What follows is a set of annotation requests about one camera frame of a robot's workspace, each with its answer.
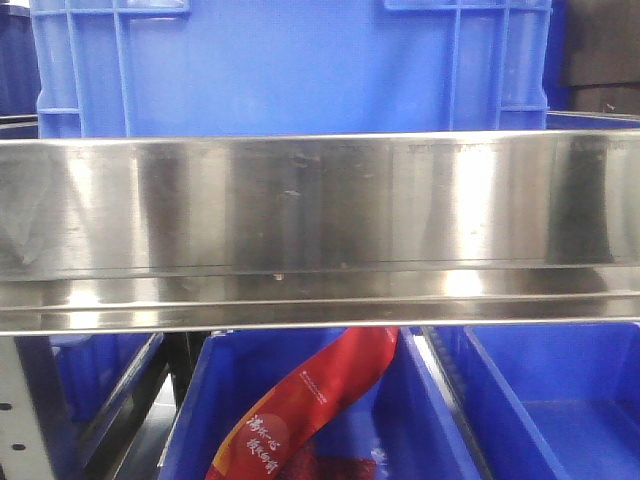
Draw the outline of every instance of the blue plastic crate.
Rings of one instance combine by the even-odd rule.
[[[32,0],[43,137],[543,128],[551,0]]]
[[[638,325],[438,331],[497,480],[640,478]]]
[[[36,113],[39,92],[29,9],[0,5],[0,116]]]
[[[209,338],[159,479],[204,478],[213,453],[254,402],[340,331],[256,331]],[[377,480],[480,480],[408,330],[379,384],[322,429],[316,442],[319,454],[377,459]]]
[[[149,334],[52,336],[73,421],[92,420]]]

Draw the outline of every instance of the crate handle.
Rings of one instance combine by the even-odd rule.
[[[451,6],[451,0],[384,0],[388,10],[431,10],[434,7]]]

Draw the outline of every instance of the plastic crate wall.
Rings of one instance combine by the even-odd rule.
[[[551,0],[33,0],[41,136],[543,128]]]
[[[146,333],[50,338],[72,420],[90,421],[96,416],[149,338]]]
[[[39,91],[29,9],[0,4],[0,117],[36,113]]]

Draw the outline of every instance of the red bag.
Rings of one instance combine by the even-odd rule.
[[[353,470],[347,472],[349,460],[315,458],[313,445],[307,442],[380,379],[393,359],[397,340],[397,327],[347,329],[242,417],[218,449],[206,480],[275,479],[290,459],[302,462],[296,464],[303,467],[294,468],[308,476],[295,480],[367,479]],[[375,471],[373,461],[355,461],[360,462],[361,470],[366,465],[364,470]],[[336,477],[341,471],[351,476]]]

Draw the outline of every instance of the gray metal post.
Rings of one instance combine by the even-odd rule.
[[[7,480],[84,476],[46,337],[0,338],[0,464]]]

